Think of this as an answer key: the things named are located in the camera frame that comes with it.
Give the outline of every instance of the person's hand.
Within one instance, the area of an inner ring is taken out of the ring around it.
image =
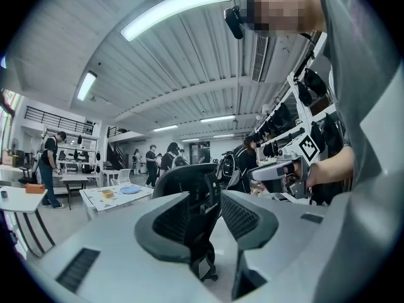
[[[302,176],[302,166],[299,162],[295,162],[293,163],[294,166],[294,174],[291,176],[288,176],[286,178],[286,182],[287,184],[291,183],[294,180],[300,179],[300,177]],[[286,167],[283,168],[285,173],[287,173],[287,169]],[[307,178],[306,180],[306,187],[313,187],[314,185],[316,185],[316,165],[313,164],[311,165],[311,171],[310,171],[310,176]]]

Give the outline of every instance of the black pants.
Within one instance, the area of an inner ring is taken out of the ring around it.
[[[157,178],[157,166],[154,165],[152,167],[148,167],[149,177],[147,178],[146,184],[149,185],[151,183],[152,187],[156,186],[156,178]]]

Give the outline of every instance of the chair headrest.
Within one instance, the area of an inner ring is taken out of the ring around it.
[[[212,181],[206,180],[206,176],[216,176],[215,172],[215,163],[187,165],[170,169],[159,178],[154,188],[153,199],[185,191],[189,191],[191,202],[205,199],[213,184]]]

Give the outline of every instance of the doorway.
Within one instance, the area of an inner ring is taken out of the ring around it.
[[[204,141],[204,143],[210,148],[210,141]],[[189,144],[189,163],[191,165],[197,164],[201,158],[201,144],[202,142]]]

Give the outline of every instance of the shelving rack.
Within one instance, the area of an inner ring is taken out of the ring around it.
[[[57,128],[54,127],[47,127],[48,132],[51,133],[57,133],[58,130]],[[69,144],[58,144],[58,154],[57,157],[59,158],[59,152],[63,149],[67,149],[67,150],[77,150],[78,152],[88,152],[91,153],[89,154],[90,156],[90,161],[89,162],[75,162],[75,161],[69,161],[69,160],[57,160],[57,163],[61,163],[61,164],[68,164],[68,165],[77,165],[78,167],[81,165],[96,165],[96,160],[95,160],[95,154],[97,152],[97,146],[98,146],[98,137],[96,136],[92,136],[89,134],[80,134],[77,133],[75,131],[64,131],[67,135],[67,139],[70,138],[78,138],[78,136],[81,136],[83,143],[85,141],[87,141],[86,143],[89,144],[88,147],[86,148],[81,148],[81,145],[69,145]]]
[[[313,71],[317,71],[317,69],[321,69],[321,71],[327,72],[327,73],[323,73],[324,75],[327,74],[327,79],[325,80],[324,77],[322,77],[322,79],[324,80],[324,82],[329,85],[328,83],[328,73],[331,69],[331,66],[329,65],[324,66],[324,59],[325,57],[323,56],[323,50],[324,50],[324,46],[325,46],[325,42],[326,42],[326,38],[327,38],[327,34],[326,33],[322,33],[314,50],[314,59],[310,59],[305,68],[310,68]],[[302,71],[302,73],[300,74],[300,76],[298,77],[299,81],[303,80],[304,77],[304,70]],[[257,133],[263,126],[263,124],[270,120],[271,117],[273,116],[273,114],[275,113],[276,110],[278,110],[279,106],[281,103],[284,103],[290,113],[292,118],[298,119],[300,121],[300,123],[298,123],[295,127],[292,127],[291,129],[289,129],[288,131],[279,134],[278,136],[275,136],[274,138],[265,141],[264,143],[261,144],[261,147],[258,149],[258,153],[262,153],[263,148],[265,147],[265,145],[267,145],[268,143],[273,143],[275,141],[280,141],[280,140],[284,140],[286,138],[288,138],[289,134],[295,134],[297,132],[299,132],[301,130],[301,128],[304,129],[304,132],[310,134],[311,133],[311,123],[313,121],[315,122],[320,122],[322,120],[324,120],[324,118],[326,117],[326,114],[331,115],[332,117],[336,117],[336,107],[335,104],[330,104],[329,106],[327,106],[324,110],[322,110],[321,112],[319,112],[318,114],[316,114],[315,116],[312,115],[311,109],[310,107],[306,107],[300,100],[299,100],[299,89],[297,87],[297,85],[294,83],[294,76],[295,73],[291,72],[286,79],[285,84],[289,85],[289,89],[287,90],[287,92],[284,94],[284,96],[282,96],[280,98],[279,104],[271,111],[271,113],[269,114],[269,116],[263,121],[261,122],[258,127],[255,128],[254,132]],[[313,97],[313,103],[311,106],[313,106],[318,100],[319,98],[317,98],[317,96],[310,91],[312,97]],[[261,165],[266,165],[268,163],[268,160],[260,160],[260,156],[258,156],[258,164]],[[297,200],[295,199],[293,196],[289,195],[286,196],[286,198],[294,203],[302,203],[302,204],[308,204],[308,200],[307,199],[300,199]]]

